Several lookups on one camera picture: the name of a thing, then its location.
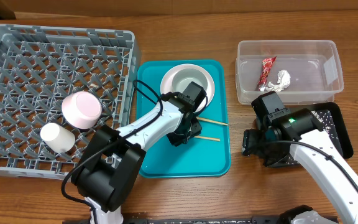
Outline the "grey bowl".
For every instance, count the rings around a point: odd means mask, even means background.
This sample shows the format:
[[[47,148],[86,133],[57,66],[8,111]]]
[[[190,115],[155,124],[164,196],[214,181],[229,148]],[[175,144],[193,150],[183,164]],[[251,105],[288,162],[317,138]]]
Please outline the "grey bowl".
[[[208,80],[201,71],[194,68],[185,68],[177,72],[173,77],[173,91],[182,93],[191,82],[195,82],[205,90],[208,88]]]

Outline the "white round plate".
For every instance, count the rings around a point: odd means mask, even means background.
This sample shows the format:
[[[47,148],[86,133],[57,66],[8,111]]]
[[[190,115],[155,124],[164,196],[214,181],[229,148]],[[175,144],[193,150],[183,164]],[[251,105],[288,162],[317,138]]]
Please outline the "white round plate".
[[[196,70],[201,71],[208,80],[208,88],[205,90],[208,101],[206,101],[205,99],[202,101],[202,103],[199,105],[199,107],[196,110],[196,112],[199,112],[203,109],[204,105],[208,106],[212,102],[215,92],[215,85],[212,76],[210,75],[209,72],[207,72],[204,68],[200,67],[199,65],[184,63],[171,68],[162,78],[162,82],[160,84],[160,92],[161,93],[178,92],[178,91],[173,91],[172,80],[177,72],[185,68],[194,68]]]

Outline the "white rice pile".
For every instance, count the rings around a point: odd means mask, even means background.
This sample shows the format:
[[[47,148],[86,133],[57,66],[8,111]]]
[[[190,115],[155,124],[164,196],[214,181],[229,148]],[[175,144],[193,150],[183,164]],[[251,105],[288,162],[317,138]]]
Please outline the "white rice pile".
[[[336,127],[334,124],[334,120],[333,120],[333,116],[331,114],[331,112],[329,110],[315,110],[315,111],[311,111],[313,113],[313,115],[319,120],[319,122],[323,125],[323,129],[324,131],[328,134],[334,148],[337,150],[337,152],[342,155],[342,151],[341,151],[341,143],[339,142],[339,136],[338,133],[336,131]],[[309,145],[312,145],[312,140],[300,140],[300,142],[305,142]],[[310,153],[312,153],[313,155],[317,155],[319,154],[318,152],[310,149]],[[294,165],[298,165],[298,161],[295,160],[291,154],[289,154],[284,160],[283,160],[283,164],[286,166],[294,166]]]

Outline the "white tissue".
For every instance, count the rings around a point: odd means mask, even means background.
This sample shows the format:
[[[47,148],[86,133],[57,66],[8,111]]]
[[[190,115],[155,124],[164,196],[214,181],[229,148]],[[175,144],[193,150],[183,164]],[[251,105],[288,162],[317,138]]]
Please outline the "white tissue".
[[[287,70],[281,70],[277,74],[277,83],[273,84],[269,82],[265,87],[265,91],[276,91],[280,92],[288,88],[291,84],[291,76]]]

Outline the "red snack wrapper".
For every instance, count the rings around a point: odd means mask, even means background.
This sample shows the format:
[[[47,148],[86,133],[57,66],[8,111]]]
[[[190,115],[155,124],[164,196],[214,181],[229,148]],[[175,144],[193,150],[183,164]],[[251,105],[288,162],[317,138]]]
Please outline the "red snack wrapper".
[[[274,62],[276,60],[276,57],[272,58],[265,58],[262,61],[262,73],[260,75],[258,84],[257,84],[257,90],[264,91],[265,87],[267,85],[267,79],[269,77],[269,72],[272,69]]]

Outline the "pink bowl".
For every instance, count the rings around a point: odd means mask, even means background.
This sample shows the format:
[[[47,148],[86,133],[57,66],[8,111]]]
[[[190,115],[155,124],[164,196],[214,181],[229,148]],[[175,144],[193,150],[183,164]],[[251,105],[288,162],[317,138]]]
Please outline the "pink bowl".
[[[87,91],[79,91],[67,96],[62,102],[64,118],[75,128],[92,128],[101,116],[99,99]]]

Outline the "white cup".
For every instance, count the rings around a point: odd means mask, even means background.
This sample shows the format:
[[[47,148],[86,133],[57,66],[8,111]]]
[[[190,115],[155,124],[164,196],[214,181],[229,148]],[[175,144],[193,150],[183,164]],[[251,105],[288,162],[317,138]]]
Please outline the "white cup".
[[[69,151],[75,144],[75,135],[57,123],[47,123],[40,130],[40,137],[56,153]]]

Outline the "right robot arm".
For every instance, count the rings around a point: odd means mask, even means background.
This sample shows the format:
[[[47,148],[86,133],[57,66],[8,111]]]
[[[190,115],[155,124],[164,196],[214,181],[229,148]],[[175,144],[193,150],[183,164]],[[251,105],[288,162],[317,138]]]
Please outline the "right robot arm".
[[[291,110],[274,91],[251,105],[257,128],[245,130],[242,155],[258,156],[265,167],[292,159],[312,176],[343,223],[358,223],[358,175],[346,162],[353,149],[338,105]]]

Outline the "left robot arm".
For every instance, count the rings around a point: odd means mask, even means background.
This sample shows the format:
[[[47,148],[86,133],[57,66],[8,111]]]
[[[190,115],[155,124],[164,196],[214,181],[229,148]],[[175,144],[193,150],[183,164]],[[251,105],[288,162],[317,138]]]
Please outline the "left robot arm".
[[[191,82],[182,92],[157,96],[155,107],[127,126],[100,127],[64,179],[77,187],[82,198],[69,196],[64,186],[63,196],[89,206],[90,223],[122,223],[121,205],[134,186],[147,150],[163,137],[179,146],[199,135],[197,108],[207,102],[204,88]]]

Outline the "grey dishwasher rack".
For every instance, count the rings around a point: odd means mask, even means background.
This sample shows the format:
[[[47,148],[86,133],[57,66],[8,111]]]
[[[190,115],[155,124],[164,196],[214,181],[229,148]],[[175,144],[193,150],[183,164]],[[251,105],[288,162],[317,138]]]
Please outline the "grey dishwasher rack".
[[[0,24],[0,175],[63,179],[96,130],[71,126],[63,99],[92,93],[102,107],[96,128],[125,126],[140,61],[128,30]],[[47,123],[75,135],[69,151],[56,153],[42,140]]]

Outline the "teal plastic tray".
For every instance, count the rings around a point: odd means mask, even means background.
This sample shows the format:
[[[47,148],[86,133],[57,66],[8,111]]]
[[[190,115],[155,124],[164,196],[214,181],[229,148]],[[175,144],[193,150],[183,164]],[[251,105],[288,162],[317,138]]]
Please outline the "teal plastic tray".
[[[184,63],[204,68],[210,73],[215,84],[213,100],[201,113],[201,117],[228,124],[224,70],[218,61],[149,61],[140,66],[137,78],[160,93],[163,76],[174,66]],[[207,177],[225,174],[231,166],[229,126],[205,121],[201,121],[200,124],[201,136],[219,138],[220,142],[193,138],[187,144],[175,147],[164,136],[147,151],[139,174],[146,178]]]

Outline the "black rectangular tray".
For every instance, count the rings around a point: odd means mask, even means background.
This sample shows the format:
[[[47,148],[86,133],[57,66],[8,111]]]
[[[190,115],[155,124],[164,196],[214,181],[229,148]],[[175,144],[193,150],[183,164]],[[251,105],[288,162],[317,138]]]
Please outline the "black rectangular tray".
[[[257,129],[261,130],[268,140],[299,140],[300,136],[314,129],[324,130],[323,125],[311,111],[329,110],[333,116],[336,131],[341,143],[342,157],[349,159],[354,151],[347,133],[341,110],[335,103],[318,103],[297,108],[286,108],[280,105],[274,111],[263,103],[257,103],[254,111],[257,115]]]

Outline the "clear plastic bin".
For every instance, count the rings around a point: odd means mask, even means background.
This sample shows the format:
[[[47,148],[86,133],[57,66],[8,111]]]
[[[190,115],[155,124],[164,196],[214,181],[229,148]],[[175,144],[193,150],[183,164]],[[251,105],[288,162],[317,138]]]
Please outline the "clear plastic bin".
[[[289,73],[289,87],[278,92],[286,105],[332,102],[344,89],[341,61],[331,40],[243,40],[236,58],[236,90],[241,104],[249,105],[262,94],[257,89],[262,61],[274,57],[267,81],[276,84],[279,71]]]

